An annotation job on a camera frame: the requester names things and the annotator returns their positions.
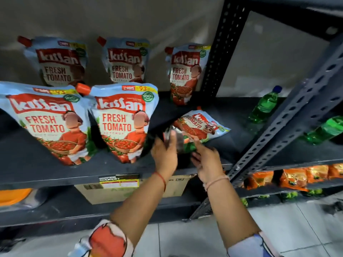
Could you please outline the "person's left hand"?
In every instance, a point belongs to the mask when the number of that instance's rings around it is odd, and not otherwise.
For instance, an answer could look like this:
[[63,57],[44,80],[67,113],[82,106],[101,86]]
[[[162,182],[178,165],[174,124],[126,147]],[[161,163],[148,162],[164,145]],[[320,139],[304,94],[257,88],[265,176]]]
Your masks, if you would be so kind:
[[169,142],[166,146],[159,137],[156,137],[151,149],[151,154],[155,161],[156,172],[160,173],[166,182],[172,177],[178,165],[177,154],[168,151],[168,144]]

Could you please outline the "person's left forearm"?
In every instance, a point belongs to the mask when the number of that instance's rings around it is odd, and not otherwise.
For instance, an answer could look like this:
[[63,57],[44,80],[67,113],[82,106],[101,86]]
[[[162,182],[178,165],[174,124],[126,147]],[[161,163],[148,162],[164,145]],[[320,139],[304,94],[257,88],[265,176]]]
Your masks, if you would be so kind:
[[130,239],[134,248],[161,201],[163,190],[161,179],[152,174],[110,215],[110,220]]

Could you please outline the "brown cardboard box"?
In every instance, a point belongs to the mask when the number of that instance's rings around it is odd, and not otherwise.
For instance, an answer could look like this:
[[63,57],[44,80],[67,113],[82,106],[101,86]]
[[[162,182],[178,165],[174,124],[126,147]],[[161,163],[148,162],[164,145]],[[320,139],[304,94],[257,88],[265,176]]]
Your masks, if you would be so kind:
[[[182,196],[187,183],[194,175],[176,175],[169,179],[163,198]],[[137,187],[132,187],[133,182],[129,182],[129,187],[120,187],[116,185],[101,185],[100,183],[75,185],[74,187],[85,197],[92,205],[103,203],[117,203],[127,199]]]

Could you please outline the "pink wrist band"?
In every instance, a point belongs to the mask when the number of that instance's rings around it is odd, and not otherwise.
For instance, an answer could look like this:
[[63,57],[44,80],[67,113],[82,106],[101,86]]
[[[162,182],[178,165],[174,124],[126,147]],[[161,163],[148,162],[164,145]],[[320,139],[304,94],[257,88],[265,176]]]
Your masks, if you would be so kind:
[[229,181],[230,181],[230,178],[229,178],[227,175],[218,176],[218,177],[216,177],[215,179],[213,179],[212,181],[209,181],[209,182],[207,182],[207,183],[204,183],[204,184],[203,184],[204,190],[207,192],[207,191],[208,191],[208,188],[209,188],[210,186],[212,186],[213,184],[215,184],[216,182],[221,181],[221,180],[229,180]]

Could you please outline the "orange and white printed sleeve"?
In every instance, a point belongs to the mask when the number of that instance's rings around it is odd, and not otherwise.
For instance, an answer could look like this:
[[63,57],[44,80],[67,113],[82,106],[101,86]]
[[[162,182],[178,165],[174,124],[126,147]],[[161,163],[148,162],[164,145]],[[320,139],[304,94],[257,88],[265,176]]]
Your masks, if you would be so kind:
[[123,231],[109,220],[83,236],[67,257],[133,257],[134,246]]

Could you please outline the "blue tomato ketchup pouch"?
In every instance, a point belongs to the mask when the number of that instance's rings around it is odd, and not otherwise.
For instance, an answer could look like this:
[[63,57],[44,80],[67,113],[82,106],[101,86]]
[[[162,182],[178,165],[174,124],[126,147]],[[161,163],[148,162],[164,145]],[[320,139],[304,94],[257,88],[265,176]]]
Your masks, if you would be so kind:
[[0,81],[0,109],[64,165],[82,164],[97,152],[86,102],[73,86]]
[[151,83],[126,82],[76,90],[89,101],[102,140],[121,163],[135,163],[141,156],[151,116],[159,95]]
[[24,56],[46,86],[74,86],[84,81],[88,64],[85,43],[57,37],[18,36],[17,41],[25,47]]
[[164,132],[164,142],[169,142],[170,132],[177,134],[177,153],[185,154],[196,151],[194,141],[206,143],[214,138],[227,134],[231,129],[216,121],[207,112],[198,107],[173,122]]
[[199,43],[165,48],[171,100],[177,106],[189,103],[205,70],[210,50],[211,46]]
[[150,52],[147,39],[99,36],[97,42],[102,47],[102,62],[112,83],[144,83]]

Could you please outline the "red thread wrist band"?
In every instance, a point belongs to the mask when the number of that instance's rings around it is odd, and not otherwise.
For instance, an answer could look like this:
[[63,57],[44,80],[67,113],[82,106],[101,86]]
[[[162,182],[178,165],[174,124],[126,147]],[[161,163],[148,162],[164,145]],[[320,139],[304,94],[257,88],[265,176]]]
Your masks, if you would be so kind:
[[158,172],[154,172],[153,173],[154,175],[156,175],[157,177],[159,177],[160,179],[161,179],[161,181],[163,182],[163,184],[164,184],[164,192],[165,192],[165,190],[166,190],[166,180],[164,179],[164,177],[160,174],[160,173],[158,173]]

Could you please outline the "black metal shelf rack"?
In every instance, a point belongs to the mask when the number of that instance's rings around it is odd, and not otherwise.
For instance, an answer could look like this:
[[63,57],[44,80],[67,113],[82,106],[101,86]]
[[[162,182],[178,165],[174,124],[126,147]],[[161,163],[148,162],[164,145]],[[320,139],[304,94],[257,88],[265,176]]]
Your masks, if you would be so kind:
[[[253,156],[248,151],[260,130],[292,89],[305,80],[330,41],[343,33],[343,0],[0,0],[0,81],[44,86],[24,56],[18,36],[59,37],[85,43],[87,85],[111,84],[101,62],[102,37],[147,38],[152,47],[146,82],[158,87],[160,101],[148,128],[148,146],[134,164],[122,164],[101,139],[91,118],[97,148],[81,165],[62,164],[15,119],[0,109],[0,190],[49,191],[37,208],[0,213],[0,228],[36,224],[61,229],[109,217],[110,206],[92,206],[75,185],[99,183],[99,177],[139,174],[147,178],[154,162],[149,152],[155,135],[183,113],[202,106],[231,132],[208,145],[221,156],[230,177]],[[165,47],[187,42],[211,44],[204,81],[190,101],[169,100]],[[281,86],[277,105],[262,123],[249,120],[259,100]]]

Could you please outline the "light blue printed sleeve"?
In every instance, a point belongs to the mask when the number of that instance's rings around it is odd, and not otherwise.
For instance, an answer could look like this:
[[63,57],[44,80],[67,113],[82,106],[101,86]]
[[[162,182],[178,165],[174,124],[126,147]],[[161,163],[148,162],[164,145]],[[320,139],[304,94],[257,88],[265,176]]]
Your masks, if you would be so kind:
[[229,247],[227,254],[228,257],[283,257],[263,232]]

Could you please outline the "shelf price label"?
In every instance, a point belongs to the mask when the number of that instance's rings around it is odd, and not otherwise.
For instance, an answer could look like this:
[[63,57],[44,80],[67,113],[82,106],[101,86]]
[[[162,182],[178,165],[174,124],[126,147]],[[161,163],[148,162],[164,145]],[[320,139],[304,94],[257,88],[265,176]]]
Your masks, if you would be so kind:
[[139,174],[116,174],[98,178],[104,189],[137,188],[140,185]]

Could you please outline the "person's right hand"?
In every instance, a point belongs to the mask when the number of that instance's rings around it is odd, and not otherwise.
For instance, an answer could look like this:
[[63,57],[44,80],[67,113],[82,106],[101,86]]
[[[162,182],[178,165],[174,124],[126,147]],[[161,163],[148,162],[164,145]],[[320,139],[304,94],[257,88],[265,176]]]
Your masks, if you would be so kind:
[[225,175],[218,151],[204,146],[199,140],[195,140],[194,144],[195,152],[201,155],[202,168],[197,169],[199,179],[207,183],[218,176]]

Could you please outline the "orange snack packet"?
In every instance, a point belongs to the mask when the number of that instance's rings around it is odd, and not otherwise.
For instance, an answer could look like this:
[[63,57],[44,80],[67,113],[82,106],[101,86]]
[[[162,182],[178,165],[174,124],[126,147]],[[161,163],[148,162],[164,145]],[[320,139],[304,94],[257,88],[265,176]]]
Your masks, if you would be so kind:
[[245,188],[253,190],[272,183],[274,171],[256,172],[251,174],[245,181]]
[[284,169],[280,177],[280,187],[309,192],[306,168]]
[[328,179],[343,178],[343,163],[328,166]]
[[328,165],[317,165],[306,168],[307,182],[317,183],[328,179]]

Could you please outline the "green plastic bottle blue cap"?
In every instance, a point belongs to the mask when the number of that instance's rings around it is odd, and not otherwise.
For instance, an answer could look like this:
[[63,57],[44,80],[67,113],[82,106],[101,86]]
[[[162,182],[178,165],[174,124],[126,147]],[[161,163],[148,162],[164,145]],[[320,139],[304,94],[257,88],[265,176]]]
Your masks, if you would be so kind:
[[264,95],[249,115],[249,120],[254,123],[262,123],[268,119],[277,105],[281,86],[275,86],[271,92]]

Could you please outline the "grey metal shelf rack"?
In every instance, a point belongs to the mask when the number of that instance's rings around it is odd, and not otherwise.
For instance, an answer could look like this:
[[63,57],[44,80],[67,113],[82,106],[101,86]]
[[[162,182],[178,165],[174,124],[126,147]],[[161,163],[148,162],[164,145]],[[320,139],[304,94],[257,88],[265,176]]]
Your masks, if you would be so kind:
[[343,33],[330,41],[309,76],[292,89],[260,130],[259,139],[248,151],[249,155],[253,156],[252,160],[244,163],[240,159],[234,166],[238,168],[242,163],[241,172],[231,177],[232,185],[238,188],[239,197],[294,191],[273,182],[252,190],[239,187],[252,173],[323,165],[330,159],[343,160],[343,156],[335,159],[329,156],[328,153],[333,152],[333,149],[329,149],[328,145],[324,145],[324,155],[320,156],[318,148],[298,140],[298,137],[318,124],[319,120],[342,100]]

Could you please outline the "person's right forearm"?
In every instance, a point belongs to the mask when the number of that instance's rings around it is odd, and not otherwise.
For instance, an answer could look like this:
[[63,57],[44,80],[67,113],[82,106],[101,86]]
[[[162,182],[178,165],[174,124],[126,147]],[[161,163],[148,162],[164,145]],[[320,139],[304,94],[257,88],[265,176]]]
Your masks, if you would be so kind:
[[261,232],[229,180],[216,182],[207,194],[226,248]]

